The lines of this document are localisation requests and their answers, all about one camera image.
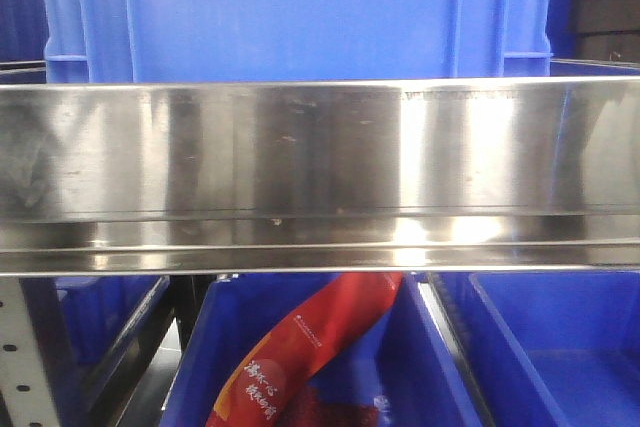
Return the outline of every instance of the blue plastic crate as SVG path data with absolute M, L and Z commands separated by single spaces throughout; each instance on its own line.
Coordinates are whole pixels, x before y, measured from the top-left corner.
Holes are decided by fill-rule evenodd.
M 561 59 L 575 57 L 576 35 L 571 25 L 573 0 L 550 0 L 547 33 L 553 54 Z
M 158 279 L 157 275 L 127 275 L 122 278 L 127 314 L 136 308 L 142 297 L 149 292 Z
M 213 284 L 160 426 L 204 425 L 220 389 L 255 343 L 331 278 L 256 274 Z M 381 426 L 481 425 L 410 276 L 389 314 L 311 383 L 326 402 L 388 403 Z
M 499 426 L 640 425 L 640 274 L 442 274 Z
M 51 82 L 545 75 L 549 0 L 46 0 Z
M 122 277 L 58 277 L 62 312 L 79 364 L 99 362 L 125 320 Z
M 47 36 L 43 0 L 0 0 L 0 62 L 43 59 Z

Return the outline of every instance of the red package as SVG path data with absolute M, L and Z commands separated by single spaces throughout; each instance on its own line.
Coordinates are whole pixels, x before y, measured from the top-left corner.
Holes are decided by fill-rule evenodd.
M 309 378 L 389 310 L 401 281 L 401 273 L 341 274 L 293 309 L 231 374 L 206 427 L 274 425 Z

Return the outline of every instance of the metal rail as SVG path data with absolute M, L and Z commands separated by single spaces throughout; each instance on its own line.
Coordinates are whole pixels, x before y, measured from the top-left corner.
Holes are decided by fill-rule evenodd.
M 640 77 L 0 87 L 0 275 L 640 263 Z

